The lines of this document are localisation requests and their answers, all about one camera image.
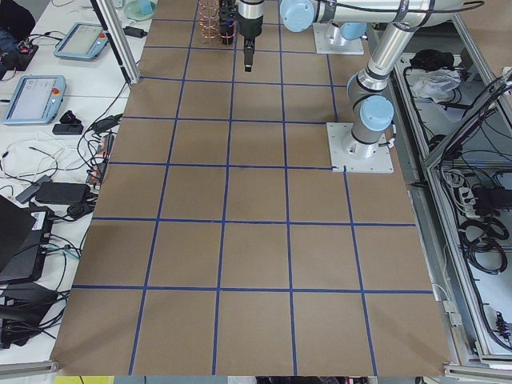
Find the cardboard work surface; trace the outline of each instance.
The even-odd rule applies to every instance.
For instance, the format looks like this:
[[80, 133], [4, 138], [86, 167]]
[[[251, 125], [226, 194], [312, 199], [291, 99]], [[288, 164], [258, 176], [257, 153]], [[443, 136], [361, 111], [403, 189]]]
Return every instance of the cardboard work surface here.
[[252, 74], [158, 3], [53, 358], [64, 374], [435, 376], [450, 360], [398, 162], [330, 169], [368, 56], [266, 2]]

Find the desk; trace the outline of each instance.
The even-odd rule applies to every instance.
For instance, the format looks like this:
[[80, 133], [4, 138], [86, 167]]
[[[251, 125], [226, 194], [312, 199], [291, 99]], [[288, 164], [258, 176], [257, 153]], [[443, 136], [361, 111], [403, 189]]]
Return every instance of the desk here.
[[[128, 21], [121, 11], [118, 14], [124, 21], [123, 25], [133, 22]], [[98, 22], [98, 18], [91, 8], [81, 8], [77, 2], [60, 7], [50, 3], [33, 33], [44, 34], [51, 30], [67, 33], [77, 21]], [[148, 30], [150, 20], [133, 25]], [[130, 36], [127, 39], [135, 61], [139, 60], [146, 39]], [[25, 72], [17, 72], [11, 80], [0, 83], [0, 94], [12, 94], [19, 78], [24, 74], [63, 75], [67, 82], [67, 96], [115, 97], [125, 81], [110, 45], [107, 45], [95, 60], [81, 62], [56, 58], [54, 56], [55, 40], [53, 39], [39, 38], [35, 43], [39, 44], [39, 51], [34, 56], [32, 63]], [[10, 76], [12, 76], [12, 72], [7, 72], [5, 78], [10, 78]], [[129, 90], [125, 90], [122, 96], [127, 97], [128, 94]]]
[[[49, 30], [67, 32], [76, 21], [97, 22], [98, 20], [92, 9], [83, 9], [78, 6], [78, 2], [72, 2], [61, 7], [55, 7], [50, 3], [39, 19], [33, 33], [42, 34]], [[148, 30], [150, 20], [136, 23], [135, 26]], [[141, 56], [145, 39], [128, 37], [128, 40], [135, 60], [138, 60]], [[72, 110], [82, 120], [82, 124], [85, 127], [89, 126], [114, 101], [114, 97], [119, 93], [124, 83], [124, 78], [111, 48], [107, 46], [100, 56], [92, 62], [79, 62], [56, 58], [53, 55], [54, 43], [52, 40], [39, 39], [37, 44], [40, 45], [40, 48], [28, 71], [18, 72], [13, 79], [0, 83], [2, 98], [8, 98], [12, 95], [19, 78], [24, 74], [62, 74], [66, 77], [67, 89], [57, 114], [57, 120], [65, 111]], [[9, 78], [11, 75], [12, 72], [7, 73], [6, 78]], [[125, 88], [121, 97], [112, 106], [108, 114], [120, 114], [124, 111], [129, 92], [130, 89], [128, 87]], [[7, 104], [0, 104], [1, 116], [5, 114], [6, 108]], [[32, 170], [37, 166], [41, 157], [32, 150], [28, 150], [28, 145], [51, 150], [52, 148], [58, 148], [58, 142], [69, 148], [60, 158], [59, 167], [66, 167], [66, 165], [78, 159], [75, 150], [78, 136], [53, 136], [51, 133], [53, 124], [54, 122], [41, 126], [5, 126], [0, 124], [0, 151], [2, 153], [12, 143], [34, 139], [37, 132], [42, 132], [42, 139], [47, 140], [39, 144], [30, 142], [16, 146], [13, 153], [5, 159], [6, 167], [11, 172], [17, 174], [25, 170]], [[81, 148], [86, 150], [84, 142], [81, 144]], [[59, 171], [52, 179], [56, 182], [84, 182], [86, 179], [86, 166], [72, 171]], [[26, 188], [26, 185], [16, 181], [0, 178], [0, 187], [7, 185], [13, 187], [14, 196]], [[10, 189], [2, 190], [2, 195], [10, 196]], [[49, 207], [56, 214], [63, 214], [63, 210], [66, 208], [66, 206]], [[78, 246], [89, 224], [90, 215], [81, 218], [77, 222], [56, 222], [52, 233], [63, 236]], [[54, 242], [64, 244], [57, 239]], [[60, 290], [68, 290], [71, 287], [77, 265], [78, 261], [76, 259], [67, 258], [66, 272]], [[61, 279], [63, 266], [62, 254], [48, 256], [42, 277], [37, 281], [37, 284], [54, 289]], [[58, 305], [53, 306], [46, 318], [52, 318], [60, 309], [61, 307]], [[58, 326], [50, 329], [52, 335], [57, 335], [58, 331]], [[44, 334], [40, 334], [29, 340], [24, 347], [12, 346], [8, 350], [0, 350], [0, 364], [45, 361], [50, 358], [53, 348], [54, 340]]]
[[[113, 101], [113, 98], [84, 98], [84, 97], [65, 97], [62, 102], [59, 114], [64, 111], [71, 109], [76, 112], [77, 116], [83, 121], [84, 126], [88, 126], [92, 123], [96, 117], [104, 111], [105, 108]], [[126, 104], [125, 98], [120, 98], [116, 101], [110, 113], [119, 114], [123, 112]], [[0, 106], [0, 114], [3, 114], [6, 106]], [[44, 132], [48, 134], [48, 138], [51, 136], [51, 128], [53, 124], [46, 126], [4, 126], [0, 125], [0, 132], [2, 133], [2, 140], [0, 141], [0, 151], [3, 153], [9, 144], [20, 140], [30, 140], [35, 137], [36, 132]], [[75, 159], [78, 158], [76, 155], [76, 144], [77, 139], [74, 138], [57, 138], [60, 143], [68, 146], [70, 150], [66, 156], [63, 156], [62, 162], [59, 166], [66, 166]], [[82, 149], [86, 150], [85, 143], [83, 143]], [[31, 142], [28, 145], [35, 146], [37, 148], [58, 148], [52, 141], [43, 142], [38, 145], [37, 143]], [[37, 166], [40, 156], [31, 150], [27, 150], [24, 145], [20, 145], [18, 150], [15, 151], [13, 157], [7, 157], [5, 164], [9, 170], [16, 167], [16, 163], [22, 160], [23, 164], [27, 165], [24, 170], [30, 170]], [[59, 171], [52, 179], [56, 182], [84, 182], [86, 178], [86, 167], [73, 171]], [[26, 185], [12, 182], [11, 180], [5, 180], [0, 178], [0, 186], [12, 185], [14, 188], [14, 195], [19, 194], [26, 188]], [[10, 189], [4, 189], [2, 195], [10, 195]], [[49, 205], [49, 207], [55, 211], [56, 214], [64, 214], [66, 206], [55, 206]], [[78, 246], [84, 233], [86, 232], [90, 224], [90, 215], [81, 218], [76, 222], [56, 222], [54, 224], [52, 234], [63, 236], [70, 240], [73, 244]], [[57, 239], [52, 239], [57, 244], [64, 244]], [[60, 253], [53, 254], [46, 258], [45, 266], [42, 272], [42, 277], [36, 282], [46, 288], [54, 289], [58, 284], [63, 271], [63, 256]], [[61, 284], [60, 290], [68, 290], [71, 288], [71, 284], [74, 279], [75, 271], [78, 266], [78, 261], [74, 258], [68, 257], [66, 274]], [[46, 318], [52, 318], [60, 311], [60, 304], [53, 306], [48, 313]], [[52, 335], [57, 335], [59, 327], [56, 326], [50, 329]], [[12, 346], [8, 350], [0, 350], [0, 364], [14, 364], [24, 362], [40, 362], [45, 361], [50, 357], [50, 353], [54, 347], [55, 340], [52, 338], [40, 334], [39, 336], [32, 338], [28, 343], [23, 346]]]

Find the black device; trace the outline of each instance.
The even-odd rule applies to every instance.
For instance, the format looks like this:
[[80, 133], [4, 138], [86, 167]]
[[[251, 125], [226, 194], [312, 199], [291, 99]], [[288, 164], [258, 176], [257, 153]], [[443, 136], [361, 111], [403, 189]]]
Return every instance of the black device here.
[[70, 182], [44, 182], [35, 199], [43, 204], [76, 204], [86, 200], [90, 193], [87, 184]]
[[126, 36], [131, 36], [132, 38], [143, 38], [147, 36], [147, 32], [145, 32], [142, 28], [135, 28], [134, 26], [125, 26], [123, 28]]
[[512, 190], [505, 188], [474, 188], [473, 194], [477, 199], [474, 205], [476, 213], [485, 216], [493, 210], [509, 210], [512, 208]]
[[16, 69], [16, 71], [23, 72], [29, 66], [38, 49], [39, 46], [30, 45], [5, 53], [1, 57], [2, 64], [7, 70]]
[[30, 212], [0, 196], [0, 270], [11, 261], [36, 223]]
[[35, 329], [57, 299], [54, 290], [48, 290], [34, 282], [8, 285], [0, 295], [0, 348], [12, 344], [24, 346], [40, 333]]
[[78, 124], [55, 124], [52, 133], [56, 135], [82, 134], [83, 125]]
[[28, 186], [23, 192], [16, 196], [16, 200], [18, 200], [21, 204], [27, 203], [32, 199], [33, 196], [35, 196], [39, 188], [41, 188], [41, 184], [44, 182], [52, 182], [51, 177], [44, 174], [35, 182], [35, 184], [30, 184], [30, 186]]
[[0, 271], [0, 284], [35, 282], [42, 275], [46, 250], [41, 246], [50, 240], [53, 222], [48, 219], [54, 212], [47, 206], [19, 208], [27, 213], [34, 224], [23, 244], [14, 252], [9, 263]]

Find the white cloth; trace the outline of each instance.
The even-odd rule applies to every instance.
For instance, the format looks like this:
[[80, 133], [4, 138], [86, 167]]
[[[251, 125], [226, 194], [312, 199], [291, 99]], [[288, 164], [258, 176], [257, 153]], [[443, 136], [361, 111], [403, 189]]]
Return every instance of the white cloth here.
[[411, 90], [417, 98], [448, 102], [454, 98], [453, 90], [460, 83], [461, 77], [456, 70], [434, 70], [423, 75]]

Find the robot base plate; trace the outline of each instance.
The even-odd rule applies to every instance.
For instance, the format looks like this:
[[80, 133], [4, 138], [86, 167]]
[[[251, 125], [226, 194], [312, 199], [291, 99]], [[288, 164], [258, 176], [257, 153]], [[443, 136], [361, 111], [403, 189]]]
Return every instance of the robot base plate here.
[[[387, 146], [380, 146], [377, 152], [366, 160], [352, 158], [342, 148], [342, 138], [346, 132], [352, 129], [352, 123], [347, 122], [328, 122], [327, 134], [329, 138], [330, 164], [333, 172], [361, 173], [361, 174], [392, 174], [393, 163], [391, 161], [390, 150]], [[386, 142], [386, 136], [383, 134], [379, 140], [380, 143]]]
[[365, 54], [360, 38], [347, 41], [344, 46], [329, 44], [326, 38], [326, 32], [329, 27], [329, 24], [320, 24], [318, 22], [313, 24], [314, 42], [317, 47], [317, 54]]

